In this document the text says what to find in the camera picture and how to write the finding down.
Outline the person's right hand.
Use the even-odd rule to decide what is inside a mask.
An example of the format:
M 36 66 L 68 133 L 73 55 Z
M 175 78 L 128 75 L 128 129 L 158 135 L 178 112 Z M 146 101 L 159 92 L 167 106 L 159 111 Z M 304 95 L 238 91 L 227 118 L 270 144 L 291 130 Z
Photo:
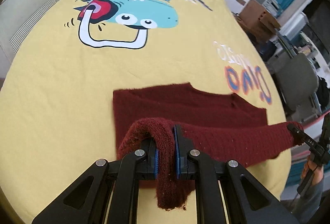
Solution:
M 317 164 L 312 161 L 310 155 L 307 157 L 306 163 L 304 164 L 303 171 L 300 175 L 300 179 L 305 178 L 309 169 L 313 171 L 313 175 L 314 175 L 311 182 L 311 186 L 317 185 L 324 178 L 324 169 L 323 166 L 317 166 Z

